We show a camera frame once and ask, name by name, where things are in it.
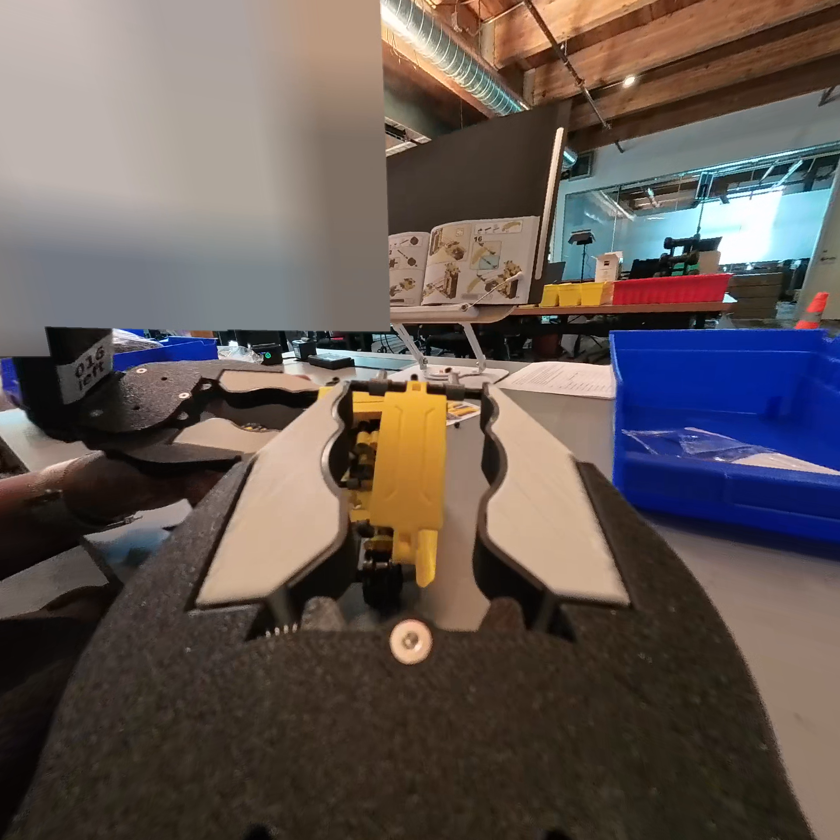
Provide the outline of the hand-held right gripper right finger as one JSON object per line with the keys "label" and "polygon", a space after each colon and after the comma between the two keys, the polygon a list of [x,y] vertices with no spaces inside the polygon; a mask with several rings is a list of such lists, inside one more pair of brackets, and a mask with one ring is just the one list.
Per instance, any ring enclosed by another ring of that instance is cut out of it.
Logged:
{"label": "hand-held right gripper right finger", "polygon": [[538,592],[630,606],[571,450],[496,385],[485,386],[481,407],[488,489],[479,504],[479,545]]}

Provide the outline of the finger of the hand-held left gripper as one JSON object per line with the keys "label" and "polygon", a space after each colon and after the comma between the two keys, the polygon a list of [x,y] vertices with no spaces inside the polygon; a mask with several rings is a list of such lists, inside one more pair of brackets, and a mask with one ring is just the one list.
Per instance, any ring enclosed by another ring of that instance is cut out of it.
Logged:
{"label": "finger of the hand-held left gripper", "polygon": [[299,375],[276,369],[224,370],[217,389],[226,404],[235,408],[284,406],[306,409],[320,396],[321,386]]}
{"label": "finger of the hand-held left gripper", "polygon": [[172,445],[187,445],[256,455],[280,434],[280,430],[248,423],[244,426],[219,416],[211,416],[181,430]]}

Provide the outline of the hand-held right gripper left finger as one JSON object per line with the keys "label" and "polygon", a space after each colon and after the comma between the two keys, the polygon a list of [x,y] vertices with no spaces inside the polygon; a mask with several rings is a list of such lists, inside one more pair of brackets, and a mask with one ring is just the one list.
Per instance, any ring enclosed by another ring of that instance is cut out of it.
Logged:
{"label": "hand-held right gripper left finger", "polygon": [[197,608],[262,604],[299,624],[317,573],[341,593],[353,580],[348,502],[338,481],[353,419],[336,384],[255,455],[195,599]]}

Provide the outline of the yellow black toy brick model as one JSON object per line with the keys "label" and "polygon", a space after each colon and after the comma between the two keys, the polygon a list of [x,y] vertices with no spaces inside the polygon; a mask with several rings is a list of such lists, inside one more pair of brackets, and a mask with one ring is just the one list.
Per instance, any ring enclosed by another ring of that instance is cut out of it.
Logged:
{"label": "yellow black toy brick model", "polygon": [[[373,384],[374,391],[378,392],[385,389],[386,383],[390,383],[391,388],[401,390],[403,388],[402,382],[393,382],[388,379],[381,381],[353,381],[350,389],[353,393],[361,385]],[[445,392],[449,398],[465,400],[464,398],[448,395],[445,388],[440,390],[435,385],[433,387],[436,391]],[[351,462],[352,433],[353,414],[350,424],[349,463],[339,482],[339,486],[343,489],[349,505],[350,498],[347,490],[343,487],[343,477]],[[383,612],[394,609],[400,600],[404,581],[406,580],[414,581],[420,588],[426,588],[432,584],[436,575],[439,533],[435,542],[415,542],[412,545],[413,552],[397,553],[396,546],[389,540],[388,533],[375,532],[366,522],[356,524],[350,520],[350,523],[353,535],[360,545],[360,560],[356,572],[356,580],[362,586],[363,598],[368,606]]]}

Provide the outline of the yellow brick panel with axle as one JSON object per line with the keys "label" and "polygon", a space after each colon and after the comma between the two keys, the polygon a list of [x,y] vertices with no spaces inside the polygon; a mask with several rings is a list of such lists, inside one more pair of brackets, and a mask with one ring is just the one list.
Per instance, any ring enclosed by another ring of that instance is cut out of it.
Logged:
{"label": "yellow brick panel with axle", "polygon": [[397,553],[437,540],[445,520],[447,401],[456,400],[420,381],[402,389],[353,391],[350,466],[343,487],[350,519],[386,532]]}

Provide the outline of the person's left hand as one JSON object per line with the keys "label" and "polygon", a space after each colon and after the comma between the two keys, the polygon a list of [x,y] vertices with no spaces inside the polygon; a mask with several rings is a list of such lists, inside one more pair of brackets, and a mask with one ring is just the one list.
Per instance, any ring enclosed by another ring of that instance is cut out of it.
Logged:
{"label": "person's left hand", "polygon": [[76,518],[105,523],[182,500],[195,506],[222,476],[213,469],[148,476],[130,463],[96,453],[70,462],[57,479],[56,488]]}

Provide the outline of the blue plastic bin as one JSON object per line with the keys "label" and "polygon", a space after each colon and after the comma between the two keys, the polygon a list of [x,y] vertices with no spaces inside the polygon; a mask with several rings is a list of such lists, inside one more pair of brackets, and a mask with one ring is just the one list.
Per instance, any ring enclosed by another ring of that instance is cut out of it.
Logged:
{"label": "blue plastic bin", "polygon": [[627,430],[696,427],[838,470],[838,339],[825,331],[611,336],[613,484],[648,512],[838,550],[838,476],[646,454]]}
{"label": "blue plastic bin", "polygon": [[162,339],[148,339],[143,335],[115,329],[112,331],[113,369],[126,371],[147,364],[217,361],[215,339],[170,335]]}

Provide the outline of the printed paper sheets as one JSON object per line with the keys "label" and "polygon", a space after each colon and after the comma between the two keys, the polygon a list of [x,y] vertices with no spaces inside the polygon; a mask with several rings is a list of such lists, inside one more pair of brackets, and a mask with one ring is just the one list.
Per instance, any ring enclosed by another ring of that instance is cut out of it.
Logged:
{"label": "printed paper sheets", "polygon": [[613,400],[616,378],[611,365],[545,361],[527,364],[501,380],[509,391]]}

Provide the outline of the open instruction booklet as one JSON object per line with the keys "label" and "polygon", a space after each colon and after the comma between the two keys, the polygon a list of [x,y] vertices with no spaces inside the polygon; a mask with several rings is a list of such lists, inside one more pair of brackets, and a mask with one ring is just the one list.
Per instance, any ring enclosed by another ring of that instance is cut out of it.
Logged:
{"label": "open instruction booklet", "polygon": [[388,238],[392,308],[519,305],[529,299],[540,219],[470,219]]}

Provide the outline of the long red plastic bin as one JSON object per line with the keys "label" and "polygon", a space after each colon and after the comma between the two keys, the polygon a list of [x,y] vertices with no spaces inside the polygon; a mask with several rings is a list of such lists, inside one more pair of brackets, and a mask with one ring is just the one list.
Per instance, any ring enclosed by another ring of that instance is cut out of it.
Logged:
{"label": "long red plastic bin", "polygon": [[719,303],[723,301],[731,279],[732,274],[727,272],[618,280],[613,286],[612,304]]}

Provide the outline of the black music stand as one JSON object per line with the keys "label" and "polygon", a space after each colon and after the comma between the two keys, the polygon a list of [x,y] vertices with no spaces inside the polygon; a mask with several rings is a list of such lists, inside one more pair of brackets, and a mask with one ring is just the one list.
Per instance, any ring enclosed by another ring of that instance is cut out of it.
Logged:
{"label": "black music stand", "polygon": [[590,228],[583,228],[573,231],[568,238],[568,245],[578,247],[581,250],[581,273],[579,282],[585,280],[587,249],[595,243],[595,237]]}

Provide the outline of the black pipe assembly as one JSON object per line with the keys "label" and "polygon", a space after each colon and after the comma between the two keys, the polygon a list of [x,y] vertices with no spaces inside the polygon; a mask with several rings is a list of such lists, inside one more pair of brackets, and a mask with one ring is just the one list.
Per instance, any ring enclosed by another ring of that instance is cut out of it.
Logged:
{"label": "black pipe assembly", "polygon": [[717,274],[720,267],[722,237],[703,238],[694,234],[687,238],[667,237],[665,252],[659,258],[657,277]]}

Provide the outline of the silver ventilation duct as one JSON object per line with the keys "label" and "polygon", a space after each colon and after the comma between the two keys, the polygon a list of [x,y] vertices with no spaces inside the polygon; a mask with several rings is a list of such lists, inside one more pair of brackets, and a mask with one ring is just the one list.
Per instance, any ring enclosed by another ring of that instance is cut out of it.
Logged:
{"label": "silver ventilation duct", "polygon": [[529,105],[477,53],[424,5],[381,1],[385,27],[490,116],[525,112]]}

